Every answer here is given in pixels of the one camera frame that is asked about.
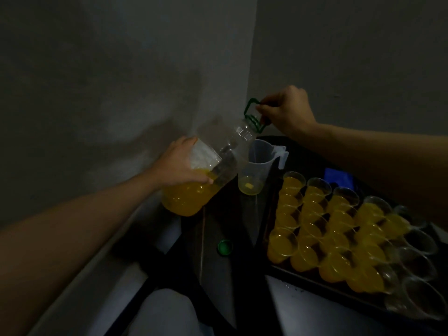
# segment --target measuring jug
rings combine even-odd
[[[279,170],[283,170],[288,155],[286,146],[274,146],[264,140],[256,139],[249,147],[249,163],[238,171],[240,191],[249,196],[259,194],[274,160],[280,157]]]

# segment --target blue object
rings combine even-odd
[[[338,186],[348,187],[355,191],[353,185],[353,176],[350,173],[344,171],[333,170],[332,168],[325,169],[325,176],[323,177],[327,183],[336,183]]]

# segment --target tray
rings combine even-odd
[[[259,237],[256,243],[256,250],[260,257],[261,263],[264,266],[266,274],[378,319],[392,329],[396,329],[399,334],[405,333],[405,330],[408,330],[409,332],[419,330],[424,334],[445,334],[448,332],[447,319],[444,321],[417,321],[387,311],[384,306],[385,294],[383,293],[355,293],[345,282],[325,282],[321,279],[317,268],[299,273],[291,267],[289,260],[285,260],[281,264],[272,264],[266,256],[267,244],[269,233],[272,231],[275,224],[278,191],[281,189],[282,184],[282,179],[276,179],[270,187],[262,224],[259,231]],[[355,180],[355,189],[356,192],[358,192],[358,195],[360,195],[360,198],[371,194],[368,190],[366,190],[366,186],[357,180]],[[424,231],[434,238],[439,247],[438,254],[429,256],[439,272],[439,278],[432,281],[431,284],[439,290],[439,292],[444,295],[446,299],[446,285],[444,283],[447,283],[448,271],[446,269],[446,262],[443,261],[443,254],[448,256],[446,254],[446,246],[440,243],[440,240],[432,226],[426,227]]]

